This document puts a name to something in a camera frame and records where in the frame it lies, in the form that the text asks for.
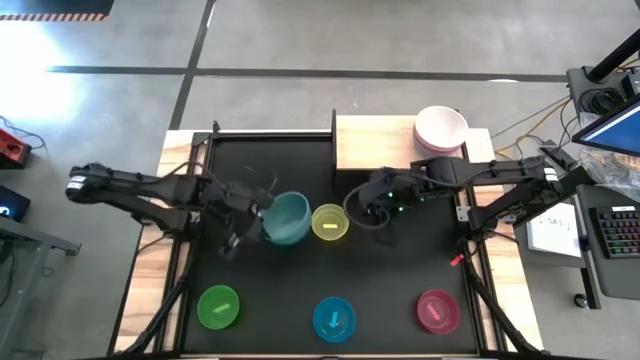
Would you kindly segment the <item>computer monitor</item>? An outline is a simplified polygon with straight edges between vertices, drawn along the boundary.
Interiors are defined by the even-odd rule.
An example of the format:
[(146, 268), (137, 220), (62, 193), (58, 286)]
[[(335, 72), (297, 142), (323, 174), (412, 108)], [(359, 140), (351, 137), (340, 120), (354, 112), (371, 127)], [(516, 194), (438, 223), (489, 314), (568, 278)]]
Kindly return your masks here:
[(572, 142), (640, 157), (640, 93), (580, 130)]

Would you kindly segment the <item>small green translucent bowl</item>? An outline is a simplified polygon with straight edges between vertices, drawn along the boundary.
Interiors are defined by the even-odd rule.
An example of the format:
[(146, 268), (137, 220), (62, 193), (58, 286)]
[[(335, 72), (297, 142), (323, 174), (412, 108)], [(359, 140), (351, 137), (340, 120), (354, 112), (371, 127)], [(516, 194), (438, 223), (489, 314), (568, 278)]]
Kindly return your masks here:
[(240, 299), (227, 285), (215, 285), (203, 292), (197, 303), (197, 317), (210, 330), (222, 330), (236, 320), (240, 313)]

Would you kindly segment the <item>grey side table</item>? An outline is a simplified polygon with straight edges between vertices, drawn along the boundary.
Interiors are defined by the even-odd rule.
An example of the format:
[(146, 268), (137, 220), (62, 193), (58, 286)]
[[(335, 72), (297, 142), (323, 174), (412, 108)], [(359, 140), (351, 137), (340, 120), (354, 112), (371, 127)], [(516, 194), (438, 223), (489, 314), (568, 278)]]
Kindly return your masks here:
[(49, 252), (76, 256), (81, 245), (0, 217), (0, 360), (8, 360)]

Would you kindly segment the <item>small yellow translucent bowl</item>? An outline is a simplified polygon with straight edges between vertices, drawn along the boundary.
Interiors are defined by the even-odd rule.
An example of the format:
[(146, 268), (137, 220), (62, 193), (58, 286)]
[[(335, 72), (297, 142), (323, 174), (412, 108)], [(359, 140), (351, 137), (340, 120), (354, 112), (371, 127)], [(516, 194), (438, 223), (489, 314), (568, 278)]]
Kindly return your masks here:
[(347, 233), (349, 219), (340, 205), (323, 204), (312, 213), (311, 229), (321, 240), (336, 241)]

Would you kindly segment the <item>black table mat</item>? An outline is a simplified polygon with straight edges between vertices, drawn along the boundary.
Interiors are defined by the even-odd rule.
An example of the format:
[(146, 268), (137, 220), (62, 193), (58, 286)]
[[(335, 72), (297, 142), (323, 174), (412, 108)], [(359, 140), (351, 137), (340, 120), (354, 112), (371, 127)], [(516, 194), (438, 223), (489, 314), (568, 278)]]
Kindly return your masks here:
[[(220, 255), (224, 229), (209, 222), (198, 245), (189, 300), (215, 285), (233, 288), (240, 313), (223, 330), (205, 328), (190, 314), (185, 352), (209, 355), (434, 355), (471, 354), (477, 349), (463, 271), (451, 265), (455, 204), (450, 198), (422, 203), (397, 218), (393, 247), (351, 226), (326, 242), (308, 234), (292, 246), (242, 244), (232, 259)], [(417, 301), (430, 289), (448, 292), (461, 319), (451, 333), (426, 331), (416, 317)], [(341, 343), (323, 341), (312, 314), (325, 298), (348, 301), (356, 315), (354, 333)]]

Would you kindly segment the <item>clear plastic bag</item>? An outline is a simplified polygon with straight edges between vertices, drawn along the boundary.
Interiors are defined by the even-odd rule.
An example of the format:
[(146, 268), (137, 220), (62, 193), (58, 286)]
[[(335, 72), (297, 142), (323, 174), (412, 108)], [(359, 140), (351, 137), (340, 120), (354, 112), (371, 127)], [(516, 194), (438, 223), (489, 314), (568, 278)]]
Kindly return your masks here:
[(640, 157), (582, 147), (578, 162), (600, 186), (640, 203)]

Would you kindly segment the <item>large teal bowl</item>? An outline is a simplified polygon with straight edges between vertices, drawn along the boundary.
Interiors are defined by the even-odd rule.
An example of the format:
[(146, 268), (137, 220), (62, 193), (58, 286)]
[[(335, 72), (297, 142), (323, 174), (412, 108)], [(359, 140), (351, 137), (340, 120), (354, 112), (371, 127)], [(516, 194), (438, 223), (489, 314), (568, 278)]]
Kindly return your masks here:
[(264, 211), (262, 219), (266, 237), (271, 243), (283, 246), (296, 244), (311, 227), (309, 202), (299, 192), (281, 193)]

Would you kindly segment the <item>grey desk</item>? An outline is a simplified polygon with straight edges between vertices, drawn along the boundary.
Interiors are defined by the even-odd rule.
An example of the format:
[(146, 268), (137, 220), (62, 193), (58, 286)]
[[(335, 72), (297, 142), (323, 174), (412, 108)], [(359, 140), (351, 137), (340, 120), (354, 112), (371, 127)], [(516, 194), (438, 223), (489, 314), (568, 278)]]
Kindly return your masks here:
[(640, 203), (601, 186), (580, 185), (577, 198), (602, 293), (608, 297), (640, 300), (640, 258), (606, 258), (589, 214), (589, 209), (594, 207), (635, 206), (640, 210)]

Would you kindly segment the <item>backlit black keyboard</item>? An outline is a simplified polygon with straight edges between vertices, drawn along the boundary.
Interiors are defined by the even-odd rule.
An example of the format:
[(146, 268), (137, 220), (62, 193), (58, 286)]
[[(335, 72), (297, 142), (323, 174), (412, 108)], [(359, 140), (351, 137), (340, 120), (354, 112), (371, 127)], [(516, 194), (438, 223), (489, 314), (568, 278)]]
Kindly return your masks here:
[(635, 206), (594, 207), (589, 214), (606, 258), (640, 258), (640, 210)]

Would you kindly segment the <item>large white bowl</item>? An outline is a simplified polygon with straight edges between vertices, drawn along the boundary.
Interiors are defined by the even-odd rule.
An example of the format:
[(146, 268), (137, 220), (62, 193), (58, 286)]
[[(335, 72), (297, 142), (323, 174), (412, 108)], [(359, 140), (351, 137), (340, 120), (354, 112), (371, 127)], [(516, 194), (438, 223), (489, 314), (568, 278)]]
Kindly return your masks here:
[(422, 109), (413, 125), (413, 133), (418, 133), (428, 143), (441, 148), (461, 146), (468, 129), (466, 119), (457, 110), (439, 105)]

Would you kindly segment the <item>black device with light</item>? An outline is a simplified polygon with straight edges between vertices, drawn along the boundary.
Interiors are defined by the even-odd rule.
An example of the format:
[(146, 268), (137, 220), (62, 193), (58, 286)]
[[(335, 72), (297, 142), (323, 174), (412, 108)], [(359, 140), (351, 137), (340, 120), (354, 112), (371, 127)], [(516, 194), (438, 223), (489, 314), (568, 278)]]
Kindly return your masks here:
[(0, 185), (0, 217), (21, 222), (31, 205), (31, 200)]

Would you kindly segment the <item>red box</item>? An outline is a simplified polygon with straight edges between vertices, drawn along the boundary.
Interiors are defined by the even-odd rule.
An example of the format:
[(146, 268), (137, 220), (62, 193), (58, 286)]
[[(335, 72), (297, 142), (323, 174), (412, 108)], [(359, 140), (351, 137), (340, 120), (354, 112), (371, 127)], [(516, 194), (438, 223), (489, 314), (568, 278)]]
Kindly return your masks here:
[(31, 150), (29, 144), (0, 129), (0, 170), (23, 169)]

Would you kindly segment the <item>wooden shelf with black posts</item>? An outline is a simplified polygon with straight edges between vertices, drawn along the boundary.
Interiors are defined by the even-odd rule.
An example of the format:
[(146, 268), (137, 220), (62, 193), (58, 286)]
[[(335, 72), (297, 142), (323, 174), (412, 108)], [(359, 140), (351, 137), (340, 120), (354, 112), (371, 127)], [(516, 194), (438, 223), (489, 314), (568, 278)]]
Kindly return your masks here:
[(461, 154), (461, 147), (471, 134), (470, 127), (459, 151), (438, 154), (421, 148), (414, 141), (413, 125), (416, 115), (335, 114), (332, 119), (332, 137), (336, 168), (407, 168), (413, 161)]

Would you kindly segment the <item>black pole stand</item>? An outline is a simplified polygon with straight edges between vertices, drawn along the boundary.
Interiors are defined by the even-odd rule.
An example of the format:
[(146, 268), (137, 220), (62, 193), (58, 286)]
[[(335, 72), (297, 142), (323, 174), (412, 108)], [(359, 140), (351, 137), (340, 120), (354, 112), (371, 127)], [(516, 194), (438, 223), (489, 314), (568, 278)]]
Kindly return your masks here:
[(605, 115), (640, 94), (640, 28), (595, 66), (566, 71), (576, 113)]

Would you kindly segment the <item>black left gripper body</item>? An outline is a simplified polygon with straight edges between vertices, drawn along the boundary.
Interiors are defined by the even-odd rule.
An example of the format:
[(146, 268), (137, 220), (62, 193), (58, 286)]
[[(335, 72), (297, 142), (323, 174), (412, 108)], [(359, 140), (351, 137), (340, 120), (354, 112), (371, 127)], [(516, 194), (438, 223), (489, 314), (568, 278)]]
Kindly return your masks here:
[(271, 205), (257, 205), (252, 197), (251, 188), (240, 183), (222, 183), (215, 181), (218, 197), (223, 203), (223, 215), (229, 237), (221, 245), (219, 252), (227, 260), (231, 260), (241, 244), (245, 242), (260, 242), (265, 237), (250, 238), (249, 227), (256, 215), (263, 217), (265, 210)]

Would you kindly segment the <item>small cyan translucent bowl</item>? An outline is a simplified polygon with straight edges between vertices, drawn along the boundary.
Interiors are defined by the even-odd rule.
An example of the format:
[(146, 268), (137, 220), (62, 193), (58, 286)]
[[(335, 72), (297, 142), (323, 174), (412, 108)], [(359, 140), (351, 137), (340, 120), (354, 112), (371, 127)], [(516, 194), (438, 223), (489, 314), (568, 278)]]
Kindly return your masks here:
[(319, 302), (312, 315), (315, 333), (327, 343), (342, 343), (349, 339), (356, 327), (355, 311), (340, 297), (328, 297)]

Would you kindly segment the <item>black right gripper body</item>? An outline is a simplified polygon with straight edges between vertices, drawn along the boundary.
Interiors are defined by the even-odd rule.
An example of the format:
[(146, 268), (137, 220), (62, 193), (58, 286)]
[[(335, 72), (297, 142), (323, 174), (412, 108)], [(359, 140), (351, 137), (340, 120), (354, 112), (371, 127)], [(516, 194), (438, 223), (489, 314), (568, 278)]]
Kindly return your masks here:
[(418, 198), (417, 180), (392, 169), (379, 169), (369, 175), (369, 181), (358, 191), (359, 204), (371, 215), (396, 215), (413, 208)]

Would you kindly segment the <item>white paper sheet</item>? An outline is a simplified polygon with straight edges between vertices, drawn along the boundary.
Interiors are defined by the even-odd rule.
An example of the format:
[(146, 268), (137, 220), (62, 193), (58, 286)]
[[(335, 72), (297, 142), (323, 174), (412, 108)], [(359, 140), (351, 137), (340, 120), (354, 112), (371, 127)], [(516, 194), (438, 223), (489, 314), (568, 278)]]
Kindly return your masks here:
[(528, 248), (579, 258), (575, 206), (558, 203), (527, 223)]

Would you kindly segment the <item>small magenta translucent bowl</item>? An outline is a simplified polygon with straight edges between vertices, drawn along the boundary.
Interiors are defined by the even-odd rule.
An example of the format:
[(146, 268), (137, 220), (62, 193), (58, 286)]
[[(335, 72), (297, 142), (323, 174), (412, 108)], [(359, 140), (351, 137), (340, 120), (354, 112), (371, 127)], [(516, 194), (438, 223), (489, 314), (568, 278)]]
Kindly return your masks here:
[(453, 332), (460, 322), (458, 303), (442, 289), (424, 292), (417, 301), (416, 315), (428, 332), (439, 335)]

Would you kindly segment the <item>hazard striped floor mat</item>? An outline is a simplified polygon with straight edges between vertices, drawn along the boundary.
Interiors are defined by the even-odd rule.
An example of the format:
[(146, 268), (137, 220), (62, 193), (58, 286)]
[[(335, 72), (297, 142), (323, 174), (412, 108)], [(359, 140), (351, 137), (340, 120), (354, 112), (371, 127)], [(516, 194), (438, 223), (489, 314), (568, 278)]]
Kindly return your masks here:
[(0, 0), (0, 21), (99, 22), (114, 0)]

